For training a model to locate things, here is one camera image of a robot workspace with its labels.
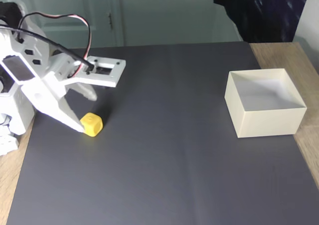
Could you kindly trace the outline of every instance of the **door panel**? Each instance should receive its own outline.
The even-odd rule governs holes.
[[[110,0],[22,0],[29,12],[41,11],[49,14],[76,13],[85,17],[92,31],[92,47],[115,46],[115,36],[109,25]],[[48,38],[69,48],[84,48],[88,40],[88,29],[75,18],[49,19],[33,15]]]

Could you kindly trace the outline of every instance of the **door hinge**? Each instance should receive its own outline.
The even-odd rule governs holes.
[[[110,28],[111,28],[111,30],[113,30],[113,21],[112,21],[112,14],[111,13],[109,13],[108,18],[109,18]]]

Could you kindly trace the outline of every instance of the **white door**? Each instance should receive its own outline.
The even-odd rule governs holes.
[[[92,47],[117,46],[114,25],[110,25],[111,0],[22,0],[29,12],[49,14],[76,13],[86,18],[91,26]],[[68,48],[84,48],[88,29],[75,18],[49,19],[32,15],[46,36]]]
[[[212,42],[213,0],[121,0],[125,45]]]

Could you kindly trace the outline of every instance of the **screw hole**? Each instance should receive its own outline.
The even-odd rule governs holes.
[[[34,55],[33,50],[31,49],[26,49],[24,53],[26,53],[27,55]]]
[[[32,62],[33,64],[41,65],[41,61],[39,59],[34,59]]]

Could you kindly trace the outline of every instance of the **open box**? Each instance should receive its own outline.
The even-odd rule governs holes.
[[[225,100],[238,138],[295,134],[307,110],[285,69],[229,72]]]

